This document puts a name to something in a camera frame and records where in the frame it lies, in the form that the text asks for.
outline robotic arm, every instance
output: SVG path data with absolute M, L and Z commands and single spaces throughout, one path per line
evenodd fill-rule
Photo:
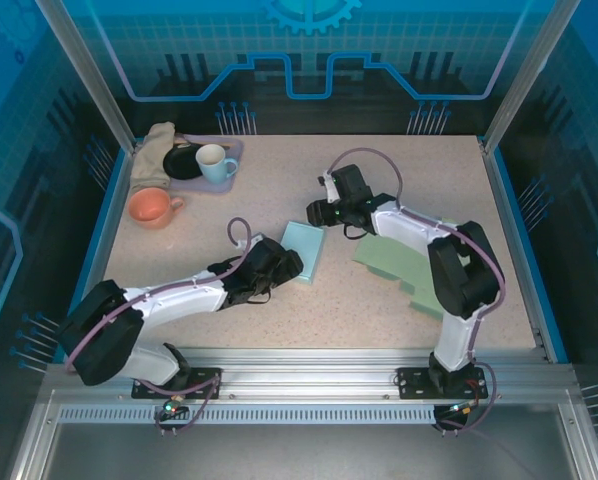
M 356 165 L 326 171 L 319 182 L 326 188 L 327 198 L 308 206 L 312 225 L 343 224 L 348 238 L 352 237 L 347 230 L 353 226 L 366 234 L 392 238 L 430 260 L 435 294 L 445 312 L 429 375 L 442 395 L 453 382 L 463 385 L 458 372 L 472 368 L 475 328 L 500 290 L 496 274 L 484 260 L 484 255 L 491 259 L 500 273 L 481 226 L 475 222 L 442 223 L 401 207 L 395 197 L 385 193 L 374 196 Z
M 152 328 L 201 312 L 216 312 L 252 302 L 257 295 L 301 273 L 303 263 L 293 250 L 258 236 L 243 262 L 228 273 L 239 257 L 210 265 L 188 279 L 158 287 L 122 289 L 112 280 L 97 284 L 64 320 L 57 331 L 59 343 L 72 354 L 102 317 L 122 306 L 133 307 L 116 315 L 85 344 L 74 359 L 84 384 L 98 385 L 114 376 L 147 380 L 167 390 L 189 385 L 190 367 L 175 347 L 144 341 Z

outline speckled countertop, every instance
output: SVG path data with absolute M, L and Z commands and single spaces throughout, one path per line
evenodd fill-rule
M 306 206 L 324 198 L 317 177 L 344 150 L 366 146 L 391 156 L 404 177 L 402 203 L 422 213 L 475 220 L 484 227 L 508 282 L 505 304 L 487 317 L 478 346 L 534 346 L 519 285 L 506 246 L 475 137 L 248 136 L 232 192 L 223 196 L 173 192 L 185 209 L 164 230 L 146 231 L 124 215 L 106 278 L 122 287 L 188 277 L 237 252 L 226 237 L 234 216 L 253 231 L 280 240 L 290 220 L 306 222 Z M 379 157 L 355 153 L 375 194 L 394 193 L 397 182 Z M 267 305 L 242 305 L 171 322 L 150 337 L 180 347 L 432 347 L 441 322 L 408 306 L 398 282 L 381 279 L 353 262 L 357 242 L 342 227 L 328 229 L 312 286 L 292 282 L 274 290 Z

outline orange mug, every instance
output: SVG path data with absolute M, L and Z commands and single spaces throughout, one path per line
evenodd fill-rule
M 139 190 L 130 197 L 128 213 L 143 228 L 157 230 L 167 227 L 184 205 L 183 198 L 170 198 L 165 190 L 150 187 Z

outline blue edge trim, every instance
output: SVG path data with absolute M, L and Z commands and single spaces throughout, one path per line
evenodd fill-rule
M 79 279 L 77 280 L 77 286 L 75 287 L 75 292 L 72 295 L 72 301 L 70 302 L 69 310 L 70 312 L 72 312 L 72 310 L 77 305 L 79 305 L 79 302 L 81 302 L 81 300 L 83 299 L 83 295 L 86 289 L 86 282 L 88 281 L 88 276 L 90 275 L 90 270 L 92 269 L 95 254 L 99 249 L 99 245 L 101 242 L 101 234 L 103 233 L 103 227 L 106 223 L 108 213 L 110 212 L 112 197 L 115 193 L 115 189 L 119 181 L 119 175 L 121 175 L 121 169 L 124 164 L 125 156 L 126 152 L 123 149 L 119 149 L 119 154 L 117 155 L 117 160 L 115 161 L 115 168 L 113 169 L 112 175 L 110 176 L 108 188 L 106 189 L 106 194 L 103 197 L 103 202 L 101 203 L 101 208 L 99 209 L 99 216 L 97 216 L 97 223 L 95 223 L 95 228 L 92 232 L 92 237 L 90 237 L 90 244 L 88 245 L 86 258 L 84 259 L 83 265 L 81 266 L 81 273 L 79 274 Z M 52 361 L 53 363 L 63 363 L 64 357 L 65 352 L 63 351 L 63 348 L 61 348 L 61 346 L 58 346 Z
M 88 246 L 88 251 L 86 252 L 86 258 L 81 268 L 81 273 L 79 275 L 79 280 L 77 281 L 77 286 L 75 287 L 75 293 L 72 296 L 72 302 L 70 303 L 70 311 L 72 311 L 72 309 L 79 304 L 85 293 L 84 290 L 86 288 L 86 281 L 88 279 L 90 269 L 92 268 L 95 253 L 99 248 L 99 242 L 101 240 L 103 226 L 106 222 L 106 217 L 108 216 L 108 212 L 110 210 L 112 196 L 114 194 L 116 184 L 119 180 L 119 175 L 123 166 L 124 156 L 125 152 L 123 150 L 120 150 L 119 155 L 117 156 L 117 161 L 115 163 L 115 168 L 112 172 L 112 178 L 110 179 L 106 195 L 103 199 L 103 203 L 101 204 L 101 209 L 99 211 L 99 216 L 97 217 L 95 229 L 92 232 L 90 245 Z M 559 333 L 559 328 L 557 327 L 557 321 L 552 311 L 552 307 L 550 306 L 550 301 L 548 300 L 548 293 L 546 292 L 546 287 L 543 283 L 543 279 L 541 278 L 541 273 L 539 272 L 537 259 L 535 258 L 534 251 L 532 250 L 532 246 L 530 244 L 530 237 L 528 236 L 528 232 L 526 231 L 526 227 L 524 226 L 523 219 L 521 217 L 521 211 L 519 210 L 519 205 L 517 204 L 516 196 L 514 190 L 512 189 L 512 183 L 510 182 L 510 176 L 508 175 L 508 170 L 506 169 L 506 165 L 503 161 L 503 156 L 501 155 L 501 151 L 499 150 L 499 148 L 495 149 L 494 158 L 497 164 L 497 168 L 499 169 L 499 173 L 501 175 L 501 180 L 505 189 L 505 193 L 508 199 L 510 200 L 512 215 L 514 217 L 514 221 L 519 232 L 519 237 L 521 238 L 521 245 L 523 247 L 526 259 L 528 261 L 528 265 L 530 267 L 530 274 L 532 275 L 532 279 L 535 284 L 535 289 L 537 291 L 537 296 L 539 297 L 539 303 L 543 311 L 546 326 L 548 328 L 548 333 L 550 334 L 550 341 L 552 342 L 552 347 L 555 351 L 556 360 L 558 363 L 568 363 L 566 349 L 563 345 L 561 334 Z M 65 354 L 63 349 L 59 347 L 57 349 L 57 352 L 55 353 L 53 361 L 55 363 L 63 362 L 64 355 Z
M 552 311 L 550 301 L 548 300 L 548 293 L 546 292 L 546 287 L 543 283 L 543 279 L 541 278 L 539 265 L 537 264 L 535 253 L 532 250 L 530 237 L 528 236 L 528 231 L 526 230 L 526 226 L 523 223 L 521 211 L 519 210 L 519 204 L 517 203 L 517 197 L 515 195 L 514 190 L 512 189 L 512 182 L 510 181 L 510 176 L 508 175 L 508 170 L 506 169 L 506 165 L 504 163 L 503 156 L 501 155 L 499 147 L 495 149 L 494 157 L 495 162 L 497 164 L 497 168 L 499 169 L 499 174 L 501 175 L 501 180 L 506 192 L 506 196 L 510 201 L 512 216 L 515 220 L 515 224 L 519 232 L 519 237 L 521 238 L 521 246 L 523 247 L 524 254 L 526 255 L 526 260 L 528 260 L 528 265 L 530 267 L 530 275 L 532 276 L 532 280 L 534 281 L 535 289 L 537 291 L 537 297 L 539 297 L 539 304 L 541 305 L 541 310 L 543 311 L 543 315 L 546 320 L 546 327 L 548 328 L 550 338 L 545 340 L 549 340 L 552 343 L 552 348 L 555 352 L 556 361 L 558 363 L 568 363 L 568 355 L 566 354 L 566 349 L 563 345 L 561 334 L 559 333 L 559 327 L 557 326 L 557 321 L 555 319 L 554 312 Z

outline mug handle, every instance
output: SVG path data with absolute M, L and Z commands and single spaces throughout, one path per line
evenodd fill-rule
M 235 168 L 232 172 L 228 172 L 228 176 L 226 178 L 230 178 L 232 177 L 235 173 L 237 173 L 237 170 L 239 170 L 239 162 L 236 161 L 234 158 L 226 158 L 225 160 L 226 163 L 232 163 Z
M 172 207 L 172 213 L 179 213 L 183 207 L 186 206 L 186 202 L 181 197 L 173 197 L 170 199 L 170 206 Z

